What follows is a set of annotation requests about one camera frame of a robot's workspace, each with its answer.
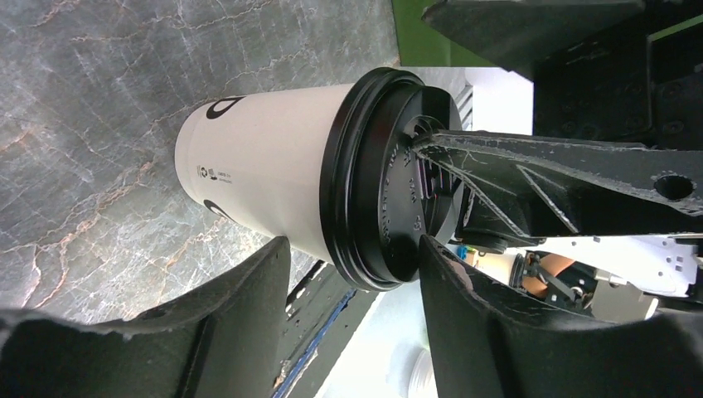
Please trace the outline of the single white paper cup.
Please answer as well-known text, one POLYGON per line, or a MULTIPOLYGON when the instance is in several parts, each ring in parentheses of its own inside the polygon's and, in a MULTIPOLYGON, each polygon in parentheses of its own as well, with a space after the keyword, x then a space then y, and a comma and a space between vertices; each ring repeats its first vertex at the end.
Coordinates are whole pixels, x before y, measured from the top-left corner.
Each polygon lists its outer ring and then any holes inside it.
POLYGON ((322 160, 351 85, 234 95, 193 111, 177 135, 178 181, 198 204, 331 261, 320 216, 322 160))

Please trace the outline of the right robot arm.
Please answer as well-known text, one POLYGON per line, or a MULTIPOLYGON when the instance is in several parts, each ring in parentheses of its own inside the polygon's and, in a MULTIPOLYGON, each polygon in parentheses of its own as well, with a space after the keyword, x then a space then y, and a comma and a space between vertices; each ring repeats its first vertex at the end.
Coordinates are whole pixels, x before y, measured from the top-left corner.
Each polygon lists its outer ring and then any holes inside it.
POLYGON ((416 150, 470 191, 458 237, 563 255, 696 302, 699 1, 439 1, 423 21, 530 80, 531 133, 439 130, 416 150))

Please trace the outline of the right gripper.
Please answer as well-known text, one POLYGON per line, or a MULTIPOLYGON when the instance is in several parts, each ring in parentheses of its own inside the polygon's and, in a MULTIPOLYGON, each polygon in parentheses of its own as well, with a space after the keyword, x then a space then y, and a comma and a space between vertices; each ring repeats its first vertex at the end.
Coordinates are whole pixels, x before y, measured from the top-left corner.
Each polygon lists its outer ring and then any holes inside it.
POLYGON ((702 232, 700 1, 438 1, 422 21, 523 75, 556 52, 534 80, 542 137, 437 130, 413 142, 465 184, 462 242, 702 232))

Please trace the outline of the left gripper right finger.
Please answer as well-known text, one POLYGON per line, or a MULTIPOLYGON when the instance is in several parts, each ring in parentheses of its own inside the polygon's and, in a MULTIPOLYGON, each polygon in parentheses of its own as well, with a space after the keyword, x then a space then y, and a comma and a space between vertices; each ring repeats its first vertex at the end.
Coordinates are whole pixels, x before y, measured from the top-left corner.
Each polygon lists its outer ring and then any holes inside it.
POLYGON ((609 323, 541 302, 419 241, 441 397, 699 397, 702 316, 609 323))

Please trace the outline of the white paper cup stack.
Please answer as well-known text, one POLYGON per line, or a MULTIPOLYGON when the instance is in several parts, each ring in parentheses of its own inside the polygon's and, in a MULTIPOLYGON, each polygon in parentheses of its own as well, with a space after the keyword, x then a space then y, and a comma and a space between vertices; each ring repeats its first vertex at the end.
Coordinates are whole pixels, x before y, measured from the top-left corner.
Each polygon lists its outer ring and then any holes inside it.
POLYGON ((419 352, 408 385, 409 398, 438 398, 432 358, 429 350, 419 352))

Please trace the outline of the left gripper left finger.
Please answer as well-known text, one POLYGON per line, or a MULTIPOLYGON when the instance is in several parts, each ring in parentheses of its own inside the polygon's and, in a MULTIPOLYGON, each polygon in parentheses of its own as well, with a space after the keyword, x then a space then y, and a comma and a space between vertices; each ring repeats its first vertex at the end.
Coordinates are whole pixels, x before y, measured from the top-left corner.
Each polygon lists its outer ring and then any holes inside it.
POLYGON ((82 324, 1 312, 4 397, 269 397, 288 293, 276 237, 235 268, 136 318, 82 324))

